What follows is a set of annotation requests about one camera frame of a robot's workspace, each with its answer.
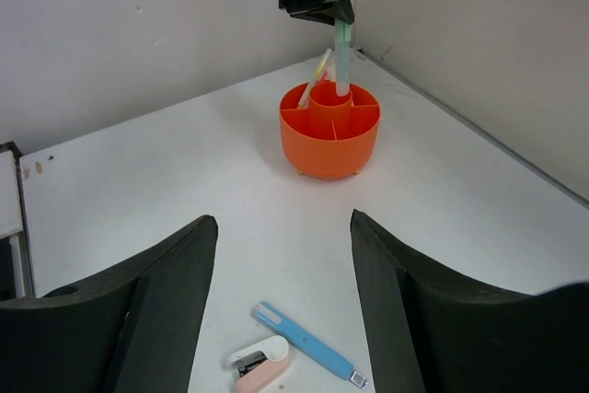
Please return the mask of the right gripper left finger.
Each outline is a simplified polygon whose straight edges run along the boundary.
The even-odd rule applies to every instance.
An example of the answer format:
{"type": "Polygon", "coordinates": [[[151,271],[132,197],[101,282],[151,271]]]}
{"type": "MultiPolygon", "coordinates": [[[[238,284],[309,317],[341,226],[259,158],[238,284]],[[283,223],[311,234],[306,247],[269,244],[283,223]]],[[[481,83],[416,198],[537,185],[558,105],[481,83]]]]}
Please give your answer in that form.
{"type": "Polygon", "coordinates": [[[2,391],[187,391],[217,238],[203,215],[108,269],[2,302],[2,391]]]}

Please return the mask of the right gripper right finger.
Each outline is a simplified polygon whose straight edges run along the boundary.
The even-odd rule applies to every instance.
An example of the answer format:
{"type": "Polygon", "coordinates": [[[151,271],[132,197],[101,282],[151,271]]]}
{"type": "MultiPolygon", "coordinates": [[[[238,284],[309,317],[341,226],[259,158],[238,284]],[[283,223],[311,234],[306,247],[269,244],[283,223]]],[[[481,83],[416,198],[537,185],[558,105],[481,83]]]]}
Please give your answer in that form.
{"type": "Polygon", "coordinates": [[[352,259],[378,392],[584,392],[588,286],[527,295],[457,272],[367,214],[352,259]]]}

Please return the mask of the green highlighter marker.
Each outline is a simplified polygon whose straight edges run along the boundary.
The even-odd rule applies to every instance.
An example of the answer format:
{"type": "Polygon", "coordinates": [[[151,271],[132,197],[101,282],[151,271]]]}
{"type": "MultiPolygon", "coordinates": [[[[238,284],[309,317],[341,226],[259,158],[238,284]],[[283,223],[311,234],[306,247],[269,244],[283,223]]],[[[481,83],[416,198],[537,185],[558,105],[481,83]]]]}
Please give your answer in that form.
{"type": "Polygon", "coordinates": [[[349,51],[352,26],[342,20],[334,22],[334,64],[335,83],[338,97],[345,97],[350,91],[349,51]]]}

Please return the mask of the pink pen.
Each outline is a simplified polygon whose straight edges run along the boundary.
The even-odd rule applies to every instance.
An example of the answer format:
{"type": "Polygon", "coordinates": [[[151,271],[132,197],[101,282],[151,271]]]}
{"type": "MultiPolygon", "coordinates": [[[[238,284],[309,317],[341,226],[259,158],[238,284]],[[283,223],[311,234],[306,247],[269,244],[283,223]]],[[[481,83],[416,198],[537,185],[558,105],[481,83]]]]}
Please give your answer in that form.
{"type": "Polygon", "coordinates": [[[319,81],[320,82],[326,82],[326,81],[335,82],[336,81],[335,68],[332,66],[328,67],[326,69],[326,71],[324,72],[324,74],[322,75],[322,77],[320,77],[319,81]]]}

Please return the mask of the pale yellow pen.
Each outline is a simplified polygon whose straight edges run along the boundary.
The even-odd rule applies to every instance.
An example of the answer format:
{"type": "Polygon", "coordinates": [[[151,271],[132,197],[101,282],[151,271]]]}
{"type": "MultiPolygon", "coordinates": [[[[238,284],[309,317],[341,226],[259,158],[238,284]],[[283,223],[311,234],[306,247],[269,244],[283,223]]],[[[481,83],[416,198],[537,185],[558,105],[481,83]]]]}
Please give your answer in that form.
{"type": "Polygon", "coordinates": [[[304,109],[308,105],[310,92],[312,87],[318,83],[325,75],[328,70],[329,62],[332,57],[332,49],[327,48],[318,63],[318,66],[312,75],[311,79],[307,82],[306,87],[298,100],[297,108],[304,109]]]}

